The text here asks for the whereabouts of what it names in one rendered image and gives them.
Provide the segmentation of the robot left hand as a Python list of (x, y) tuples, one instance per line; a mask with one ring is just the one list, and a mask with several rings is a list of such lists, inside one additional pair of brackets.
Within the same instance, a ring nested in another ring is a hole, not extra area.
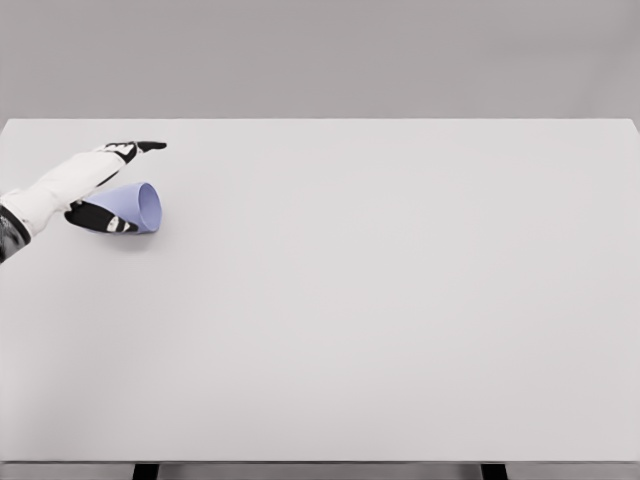
[(31, 220), (41, 231), (56, 213), (78, 227), (100, 233), (137, 233), (139, 225), (85, 198), (112, 179), (137, 156), (167, 147), (159, 141), (108, 143), (93, 151), (79, 153), (47, 172), (34, 185), (38, 195), (36, 214)]

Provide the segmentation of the light purple cup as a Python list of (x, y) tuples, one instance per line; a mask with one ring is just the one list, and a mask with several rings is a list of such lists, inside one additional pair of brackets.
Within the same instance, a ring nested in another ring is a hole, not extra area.
[(149, 183), (127, 184), (93, 194), (85, 201), (137, 225), (137, 234), (155, 233), (160, 228), (162, 206), (157, 191)]

